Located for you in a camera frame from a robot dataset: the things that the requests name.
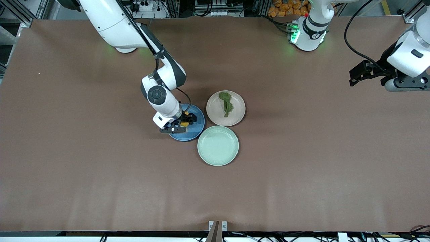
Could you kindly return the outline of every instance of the pile of orange objects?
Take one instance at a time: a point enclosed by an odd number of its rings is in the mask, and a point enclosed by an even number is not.
[[[311,4],[308,0],[272,0],[273,6],[269,8],[269,17],[283,17],[286,15],[306,16],[309,14]]]

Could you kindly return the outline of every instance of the beige plate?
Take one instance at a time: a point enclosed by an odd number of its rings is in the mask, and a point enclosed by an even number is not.
[[[229,93],[233,110],[227,118],[224,117],[224,101],[219,99],[219,93]],[[212,95],[206,104],[206,112],[209,119],[220,126],[233,126],[239,123],[245,115],[245,102],[242,97],[232,91],[220,91]]]

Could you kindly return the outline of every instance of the brown table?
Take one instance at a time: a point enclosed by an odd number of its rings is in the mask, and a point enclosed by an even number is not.
[[[1,85],[0,230],[409,231],[430,223],[430,98],[349,87],[362,59],[335,18],[311,53],[265,19],[155,20],[204,110],[245,100],[237,158],[211,167],[196,143],[158,133],[139,83],[149,50],[120,54],[89,21],[34,21]],[[358,18],[350,42],[374,59],[406,28]],[[186,101],[174,91],[179,100]],[[207,121],[207,127],[214,125]]]

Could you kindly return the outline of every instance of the green leafy vegetable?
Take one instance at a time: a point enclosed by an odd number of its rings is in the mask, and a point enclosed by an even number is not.
[[[219,99],[224,100],[224,117],[227,118],[231,110],[233,110],[233,104],[231,104],[231,95],[229,93],[219,93]]]

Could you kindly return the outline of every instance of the green plate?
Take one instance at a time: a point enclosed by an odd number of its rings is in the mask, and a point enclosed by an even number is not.
[[[200,135],[197,142],[200,157],[209,165],[227,165],[239,151],[239,141],[231,129],[212,126]]]

